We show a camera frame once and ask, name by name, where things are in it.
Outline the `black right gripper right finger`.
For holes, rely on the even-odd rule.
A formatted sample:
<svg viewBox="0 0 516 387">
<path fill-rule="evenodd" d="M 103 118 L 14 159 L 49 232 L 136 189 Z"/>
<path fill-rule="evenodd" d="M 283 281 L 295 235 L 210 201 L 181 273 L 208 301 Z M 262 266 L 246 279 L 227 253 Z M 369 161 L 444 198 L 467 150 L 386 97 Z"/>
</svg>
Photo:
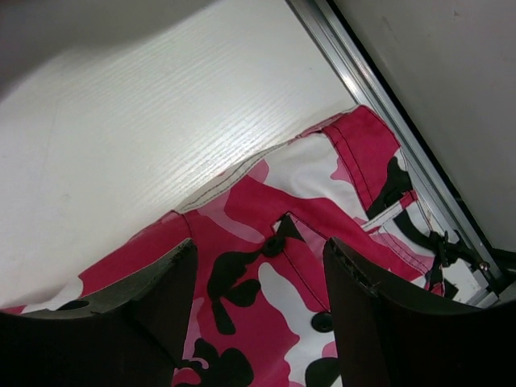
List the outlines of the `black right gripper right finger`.
<svg viewBox="0 0 516 387">
<path fill-rule="evenodd" d="M 515 303 L 481 309 L 430 293 L 339 239 L 323 252 L 345 386 L 513 386 Z"/>
</svg>

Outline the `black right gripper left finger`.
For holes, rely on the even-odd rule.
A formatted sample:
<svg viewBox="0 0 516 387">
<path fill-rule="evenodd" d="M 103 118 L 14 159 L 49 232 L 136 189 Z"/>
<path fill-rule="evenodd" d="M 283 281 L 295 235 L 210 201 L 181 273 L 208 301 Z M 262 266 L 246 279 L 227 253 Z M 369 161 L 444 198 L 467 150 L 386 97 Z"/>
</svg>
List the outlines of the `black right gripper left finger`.
<svg viewBox="0 0 516 387">
<path fill-rule="evenodd" d="M 186 239 L 156 262 L 55 311 L 1 315 L 3 386 L 170 386 L 198 270 Z"/>
</svg>

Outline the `pink camouflage trousers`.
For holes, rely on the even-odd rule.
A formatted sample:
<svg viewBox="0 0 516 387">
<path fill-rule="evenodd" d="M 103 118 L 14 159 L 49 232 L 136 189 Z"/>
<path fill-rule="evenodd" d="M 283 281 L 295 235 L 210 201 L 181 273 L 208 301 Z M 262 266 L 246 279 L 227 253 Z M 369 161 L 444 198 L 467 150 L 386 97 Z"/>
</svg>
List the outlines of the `pink camouflage trousers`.
<svg viewBox="0 0 516 387">
<path fill-rule="evenodd" d="M 439 296 L 455 297 L 470 269 L 464 241 L 425 209 L 394 134 L 358 106 L 229 168 L 56 296 L 1 315 L 55 311 L 190 239 L 198 270 L 170 386 L 339 386 L 331 238 Z"/>
</svg>

